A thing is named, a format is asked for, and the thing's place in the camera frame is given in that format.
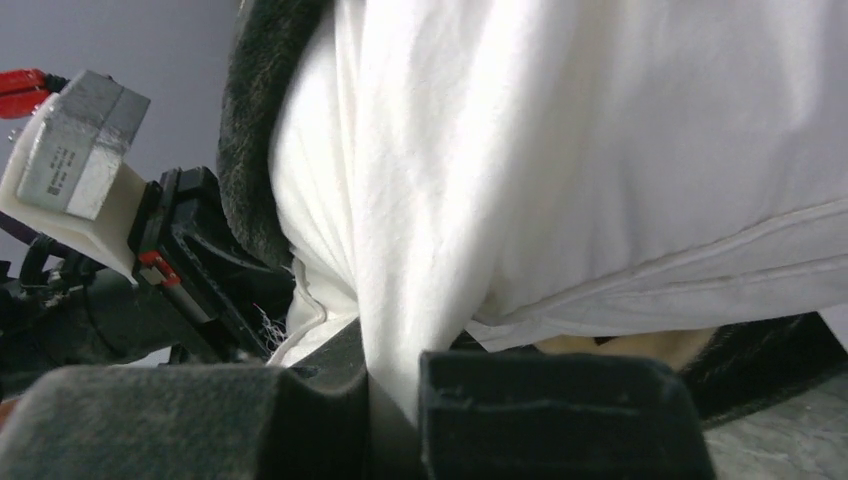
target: marble floor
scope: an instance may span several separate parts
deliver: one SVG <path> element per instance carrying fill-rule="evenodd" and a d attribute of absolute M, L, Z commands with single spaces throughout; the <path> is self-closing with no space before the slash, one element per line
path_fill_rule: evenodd
<path fill-rule="evenodd" d="M 848 374 L 706 437 L 722 480 L 848 479 Z"/>

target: white shirt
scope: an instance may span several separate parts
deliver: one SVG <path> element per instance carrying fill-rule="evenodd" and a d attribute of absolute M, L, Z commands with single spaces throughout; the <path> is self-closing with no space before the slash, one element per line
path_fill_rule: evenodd
<path fill-rule="evenodd" d="M 848 3 L 338 0 L 271 174 L 291 365 L 360 317 L 418 356 L 848 302 Z"/>

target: dark fuzzy fabric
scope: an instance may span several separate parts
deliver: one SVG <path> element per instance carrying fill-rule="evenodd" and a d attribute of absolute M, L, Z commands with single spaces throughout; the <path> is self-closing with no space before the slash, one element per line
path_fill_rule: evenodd
<path fill-rule="evenodd" d="M 777 405 L 848 369 L 817 313 L 722 327 L 682 372 L 705 428 Z"/>
<path fill-rule="evenodd" d="M 286 86 L 330 4 L 331 0 L 247 0 L 239 16 L 224 98 L 218 175 L 224 211 L 236 239 L 275 268 L 287 266 L 291 254 L 271 191 L 271 134 Z M 475 348 L 475 344 L 464 335 L 456 346 Z M 848 354 L 821 318 L 808 314 L 723 327 L 682 375 L 705 426 L 713 427 L 809 390 L 846 365 Z"/>
<path fill-rule="evenodd" d="M 246 0 L 224 92 L 218 177 L 233 235 L 272 268 L 291 263 L 268 173 L 286 86 L 331 0 Z"/>

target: skin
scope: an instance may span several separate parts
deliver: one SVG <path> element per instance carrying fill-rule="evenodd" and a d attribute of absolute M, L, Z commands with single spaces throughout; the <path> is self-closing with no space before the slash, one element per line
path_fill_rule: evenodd
<path fill-rule="evenodd" d="M 592 353 L 648 357 L 659 360 L 674 371 L 682 370 L 707 346 L 717 328 L 627 335 L 597 345 L 592 337 L 561 335 L 536 343 L 550 355 Z"/>
<path fill-rule="evenodd" d="M 17 403 L 17 399 L 0 403 L 0 430 L 3 429 L 3 426 L 6 424 L 6 420 L 9 418 L 9 415 L 12 414 L 12 410 L 15 408 Z"/>

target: white 3d-printed part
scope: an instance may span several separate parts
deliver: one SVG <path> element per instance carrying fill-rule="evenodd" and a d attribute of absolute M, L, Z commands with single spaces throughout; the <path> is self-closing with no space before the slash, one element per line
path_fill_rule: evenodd
<path fill-rule="evenodd" d="M 146 182 L 126 164 L 120 164 L 111 185 L 102 191 L 105 198 L 94 219 L 24 203 L 18 198 L 21 179 L 38 147 L 36 140 L 58 98 L 59 95 L 51 95 L 20 133 L 0 181 L 0 211 L 136 283 L 132 278 L 135 255 L 127 246 L 127 237 Z"/>

